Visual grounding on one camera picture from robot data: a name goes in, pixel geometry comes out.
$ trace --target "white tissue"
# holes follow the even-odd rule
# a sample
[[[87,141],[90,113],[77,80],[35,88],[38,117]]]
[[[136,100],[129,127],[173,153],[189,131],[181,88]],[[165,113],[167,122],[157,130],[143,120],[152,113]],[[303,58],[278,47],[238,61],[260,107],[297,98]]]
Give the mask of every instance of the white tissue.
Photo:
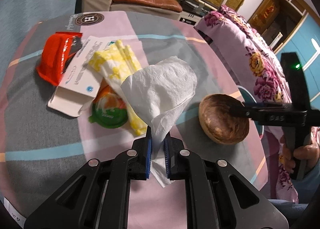
[[[151,172],[162,187],[172,183],[165,171],[163,139],[195,95],[196,85],[196,74],[177,57],[145,67],[121,85],[135,113],[151,127]]]

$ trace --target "table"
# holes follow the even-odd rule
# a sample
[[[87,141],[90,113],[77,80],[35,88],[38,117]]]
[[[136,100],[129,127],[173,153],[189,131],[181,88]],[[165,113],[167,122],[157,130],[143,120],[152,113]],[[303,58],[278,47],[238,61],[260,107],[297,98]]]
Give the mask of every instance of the table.
[[[254,123],[247,138],[234,146],[217,145],[202,131],[197,113],[207,94],[241,94],[216,54],[193,29],[182,22],[133,12],[65,15],[35,25],[9,65],[0,88],[0,199],[27,217],[91,158],[113,159],[131,148],[135,136],[129,124],[105,129],[89,123],[91,108],[71,118],[47,107],[54,87],[42,80],[35,66],[47,38],[56,31],[121,39],[130,45],[142,67],[170,56],[186,61],[198,78],[196,95],[171,130],[185,147],[203,159],[228,160],[259,190],[268,172]],[[129,229],[186,228],[183,181],[164,189],[153,176],[132,181]]]

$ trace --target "white box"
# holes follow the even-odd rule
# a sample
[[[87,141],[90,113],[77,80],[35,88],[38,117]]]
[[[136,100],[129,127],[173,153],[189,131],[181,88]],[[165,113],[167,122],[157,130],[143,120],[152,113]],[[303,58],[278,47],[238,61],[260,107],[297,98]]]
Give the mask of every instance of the white box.
[[[189,13],[189,12],[181,12],[178,18],[178,21],[184,22],[186,24],[196,26],[202,17],[199,17],[195,14]]]
[[[72,117],[78,117],[96,98],[102,76],[88,65],[94,52],[104,50],[110,38],[90,36],[73,57],[48,106]]]

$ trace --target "green lid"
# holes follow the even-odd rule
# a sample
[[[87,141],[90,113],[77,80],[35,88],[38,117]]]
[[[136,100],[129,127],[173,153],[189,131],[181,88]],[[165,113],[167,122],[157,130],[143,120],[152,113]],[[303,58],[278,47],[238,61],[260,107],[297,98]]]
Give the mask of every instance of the green lid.
[[[107,86],[100,90],[92,104],[89,122],[96,122],[105,128],[118,128],[128,121],[127,110],[122,99]]]

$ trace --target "blanket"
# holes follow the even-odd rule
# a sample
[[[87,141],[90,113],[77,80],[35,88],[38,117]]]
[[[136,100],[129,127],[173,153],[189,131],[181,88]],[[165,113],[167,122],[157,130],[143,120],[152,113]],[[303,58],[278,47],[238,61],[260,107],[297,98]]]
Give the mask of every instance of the blanket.
[[[235,83],[244,87],[255,101],[291,102],[290,90],[278,59],[242,16],[222,6],[217,12],[206,15],[195,29],[218,55]],[[318,138],[315,127],[312,133]],[[280,127],[265,127],[262,143],[269,158],[270,189],[266,197],[298,202],[297,192],[284,170],[282,136]]]

